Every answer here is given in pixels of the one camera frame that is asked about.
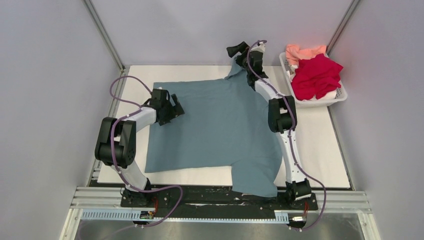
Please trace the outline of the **teal blue t-shirt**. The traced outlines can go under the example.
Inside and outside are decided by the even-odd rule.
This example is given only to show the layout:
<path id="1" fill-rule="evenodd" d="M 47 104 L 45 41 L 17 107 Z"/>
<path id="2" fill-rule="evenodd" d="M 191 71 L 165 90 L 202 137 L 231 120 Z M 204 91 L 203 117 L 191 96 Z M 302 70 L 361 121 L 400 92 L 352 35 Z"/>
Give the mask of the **teal blue t-shirt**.
<path id="1" fill-rule="evenodd" d="M 235 192 L 272 198 L 282 150 L 268 126 L 268 102 L 233 63 L 220 79 L 155 82 L 175 94 L 184 114 L 149 128 L 145 171 L 231 167 Z"/>

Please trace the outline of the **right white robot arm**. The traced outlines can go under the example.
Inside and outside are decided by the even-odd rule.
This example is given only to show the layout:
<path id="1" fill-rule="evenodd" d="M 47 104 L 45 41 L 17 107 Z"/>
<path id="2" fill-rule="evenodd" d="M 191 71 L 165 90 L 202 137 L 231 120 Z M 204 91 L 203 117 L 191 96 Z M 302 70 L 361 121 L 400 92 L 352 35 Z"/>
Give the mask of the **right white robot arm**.
<path id="1" fill-rule="evenodd" d="M 252 45 L 245 41 L 226 48 L 227 55 L 247 73 L 247 84 L 267 102 L 267 123 L 276 134 L 285 166 L 286 190 L 284 198 L 292 209 L 298 209 L 312 196 L 307 175 L 301 170 L 296 143 L 297 112 L 295 99 L 285 95 L 270 81 L 263 68 L 266 40 L 257 40 Z"/>

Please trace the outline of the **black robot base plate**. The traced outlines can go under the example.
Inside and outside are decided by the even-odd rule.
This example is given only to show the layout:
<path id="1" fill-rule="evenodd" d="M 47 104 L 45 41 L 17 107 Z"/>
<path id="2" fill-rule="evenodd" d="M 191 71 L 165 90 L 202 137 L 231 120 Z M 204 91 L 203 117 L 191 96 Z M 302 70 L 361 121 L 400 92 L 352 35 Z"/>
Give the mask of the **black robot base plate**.
<path id="1" fill-rule="evenodd" d="M 117 207 L 125 210 L 141 208 L 136 218 L 158 217 L 270 220 L 276 211 L 289 211 L 287 225 L 299 231 L 316 227 L 330 207 L 330 193 L 341 193 L 343 188 L 330 187 L 324 191 L 322 207 L 318 203 L 320 188 L 312 188 L 310 197 L 294 200 L 289 197 L 286 187 L 278 187 L 275 197 L 260 197 L 240 193 L 230 186 L 184 185 L 182 189 L 154 185 L 155 192 L 132 192 L 118 185 Z"/>

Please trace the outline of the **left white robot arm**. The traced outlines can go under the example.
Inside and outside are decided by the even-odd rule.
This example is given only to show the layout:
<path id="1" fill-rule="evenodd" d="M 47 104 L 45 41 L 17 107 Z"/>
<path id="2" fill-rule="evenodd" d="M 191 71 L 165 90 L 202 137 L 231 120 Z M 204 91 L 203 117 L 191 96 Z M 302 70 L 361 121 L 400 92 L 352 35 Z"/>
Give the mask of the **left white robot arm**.
<path id="1" fill-rule="evenodd" d="M 134 201 L 141 207 L 153 201 L 153 190 L 147 189 L 149 179 L 135 161 L 137 133 L 151 125 L 163 126 L 184 115 L 185 111 L 176 94 L 155 88 L 151 97 L 136 111 L 120 118 L 105 117 L 101 121 L 94 150 L 96 160 L 111 167 L 134 194 Z"/>

